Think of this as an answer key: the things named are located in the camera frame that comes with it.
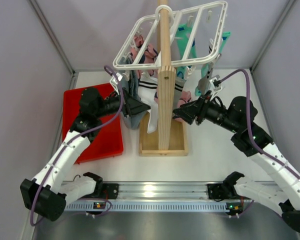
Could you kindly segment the grey sock black stripes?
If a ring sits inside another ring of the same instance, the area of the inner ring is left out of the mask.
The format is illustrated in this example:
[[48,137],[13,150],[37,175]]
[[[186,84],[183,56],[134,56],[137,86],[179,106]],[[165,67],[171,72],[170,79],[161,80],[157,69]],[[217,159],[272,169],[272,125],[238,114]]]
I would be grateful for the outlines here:
[[210,88],[210,78],[213,72],[213,67],[218,57],[215,57],[211,62],[206,63],[201,68],[201,79],[198,81],[197,87],[195,88],[195,96],[198,97],[201,94],[205,94]]

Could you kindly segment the white sock black stripes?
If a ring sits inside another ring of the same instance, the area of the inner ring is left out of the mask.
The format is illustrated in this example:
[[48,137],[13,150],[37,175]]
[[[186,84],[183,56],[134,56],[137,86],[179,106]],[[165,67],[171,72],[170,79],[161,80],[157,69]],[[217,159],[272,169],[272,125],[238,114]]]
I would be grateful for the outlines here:
[[157,130],[159,108],[155,100],[158,82],[153,77],[141,75],[138,85],[138,95],[141,101],[150,106],[147,133],[151,134]]

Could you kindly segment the white clip sock hanger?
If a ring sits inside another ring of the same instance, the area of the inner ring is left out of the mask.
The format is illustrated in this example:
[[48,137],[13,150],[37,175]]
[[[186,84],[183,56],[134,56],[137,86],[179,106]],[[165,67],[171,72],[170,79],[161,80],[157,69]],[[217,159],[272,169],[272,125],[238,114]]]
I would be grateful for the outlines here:
[[[216,24],[216,31],[213,38],[213,45],[211,48],[211,52],[203,57],[192,57],[190,58],[191,47],[193,42],[195,41],[195,37],[197,35],[197,31],[199,29],[199,23],[204,16],[204,11],[210,11],[214,8],[220,8],[220,13],[218,17],[218,21]],[[195,18],[192,25],[192,30],[190,31],[187,44],[185,46],[185,50],[183,56],[180,60],[173,60],[169,64],[172,67],[183,67],[183,66],[196,66],[196,65],[203,65],[206,63],[211,62],[214,60],[220,51],[220,47],[222,45],[222,32],[224,29],[224,23],[227,16],[228,10],[228,3],[224,0],[217,0],[210,3],[202,4],[193,6],[190,8],[185,8],[181,10],[173,11],[168,5],[162,4],[159,5],[156,9],[154,14],[146,15],[139,18],[136,23],[134,24],[132,30],[129,32],[126,40],[124,41],[122,47],[120,48],[119,52],[117,53],[116,57],[114,58],[112,64],[113,67],[117,70],[152,70],[152,69],[159,69],[162,66],[162,51],[165,51],[165,47],[168,50],[171,49],[171,45],[174,40],[177,39],[177,30],[180,25],[180,22],[184,15],[187,14],[194,14]],[[166,32],[160,33],[160,43],[162,44],[160,50],[158,51],[158,57],[154,61],[154,63],[140,63],[142,55],[144,54],[148,43],[157,33],[158,26],[161,25],[162,21],[168,20],[169,27],[167,28]],[[123,64],[120,61],[128,56],[128,52],[130,48],[136,47],[137,43],[135,41],[135,37],[139,35],[139,30],[141,25],[147,21],[151,21],[152,25],[148,30],[148,33],[143,37],[144,43],[137,49],[137,55],[131,64]]]

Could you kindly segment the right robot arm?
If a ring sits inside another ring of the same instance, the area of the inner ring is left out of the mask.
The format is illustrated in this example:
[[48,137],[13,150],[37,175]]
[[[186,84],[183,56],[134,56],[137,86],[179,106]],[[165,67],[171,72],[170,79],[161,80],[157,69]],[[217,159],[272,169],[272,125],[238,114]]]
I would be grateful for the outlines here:
[[232,132],[233,145],[259,165],[279,187],[265,186],[234,171],[221,184],[209,187],[211,199],[223,201],[244,197],[257,201],[300,233],[300,173],[282,155],[270,135],[254,123],[258,111],[248,98],[237,96],[226,108],[219,97],[202,95],[182,104],[173,113],[190,125],[200,125],[207,120]]

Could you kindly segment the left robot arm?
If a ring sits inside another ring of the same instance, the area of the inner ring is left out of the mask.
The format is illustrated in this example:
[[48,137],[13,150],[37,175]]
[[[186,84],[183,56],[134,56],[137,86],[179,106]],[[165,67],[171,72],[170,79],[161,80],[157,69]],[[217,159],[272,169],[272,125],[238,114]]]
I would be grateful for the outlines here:
[[78,180],[63,184],[66,175],[102,128],[120,114],[132,117],[150,108],[125,88],[108,98],[103,98],[95,87],[84,89],[79,100],[79,113],[58,150],[39,173],[20,184],[22,199],[30,214],[54,222],[67,205],[88,195],[100,196],[102,177],[86,172]]

